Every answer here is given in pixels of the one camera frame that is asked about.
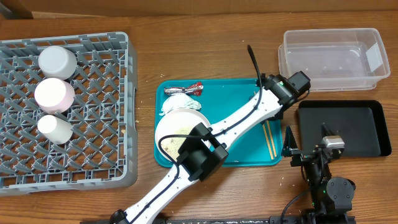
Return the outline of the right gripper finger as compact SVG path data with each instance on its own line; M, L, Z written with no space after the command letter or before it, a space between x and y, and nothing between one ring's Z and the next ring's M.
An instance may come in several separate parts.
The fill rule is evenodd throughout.
M286 126L283 150L297 150L298 145L290 126Z
M328 128L325 123L322 123L321 125L321 132L323 138L335 135L335 133L330 128Z

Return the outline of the wooden chopstick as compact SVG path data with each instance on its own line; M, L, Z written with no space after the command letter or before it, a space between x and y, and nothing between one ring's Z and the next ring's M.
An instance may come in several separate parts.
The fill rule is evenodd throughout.
M270 140L269 140L269 137L268 137L268 134L267 134L267 129L266 129L264 124L262 125L262 128L263 128L263 131L264 131L264 135L265 135L265 139L266 139L266 143L267 143L267 148L269 150L269 154L270 154L271 160L273 160L274 159L274 155L272 153L271 143L270 143Z
M268 128L268 131L269 131L270 139L271 139L272 152L273 152L273 155L274 155L274 158L275 158L277 156L277 153L276 153L276 149L275 149L275 144L274 144L274 140L273 140L273 135L272 135L272 131L271 131L270 122L267 120L266 124L267 124L267 128Z

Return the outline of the grey green bowl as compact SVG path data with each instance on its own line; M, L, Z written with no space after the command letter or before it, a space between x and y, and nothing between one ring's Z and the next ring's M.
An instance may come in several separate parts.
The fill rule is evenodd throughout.
M53 45L40 53L38 63L47 78L66 80L75 73L77 59L73 52Z

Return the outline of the white cup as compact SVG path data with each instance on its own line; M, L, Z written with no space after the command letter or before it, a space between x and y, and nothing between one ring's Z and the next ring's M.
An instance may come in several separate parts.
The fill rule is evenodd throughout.
M54 115L45 115L37 123L38 130L54 144L64 144L72 136L72 125Z

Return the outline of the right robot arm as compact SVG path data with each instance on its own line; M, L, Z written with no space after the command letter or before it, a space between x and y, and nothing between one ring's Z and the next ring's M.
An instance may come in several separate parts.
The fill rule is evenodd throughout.
M341 157L345 142L325 124L321 125L321 132L321 142L310 152L298 148L290 126L286 127L282 155L292 158L292 167L300 167L308 190L297 195L285 206L279 218L280 223L356 223L354 216L347 215L347 212L352 210L355 183L344 177L333 177L328 166ZM299 216L287 215L288 208L306 194L311 195L313 207L304 210Z

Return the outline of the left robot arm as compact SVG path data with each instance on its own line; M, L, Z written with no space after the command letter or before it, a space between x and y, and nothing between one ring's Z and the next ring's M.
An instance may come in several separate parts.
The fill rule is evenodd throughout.
M303 72L290 78L269 75L259 77L257 85L259 91L233 114L209 127L200 123L183 135L179 156L167 175L139 202L114 212L110 224L152 223L180 192L215 173L243 134L296 103L309 91L310 79Z

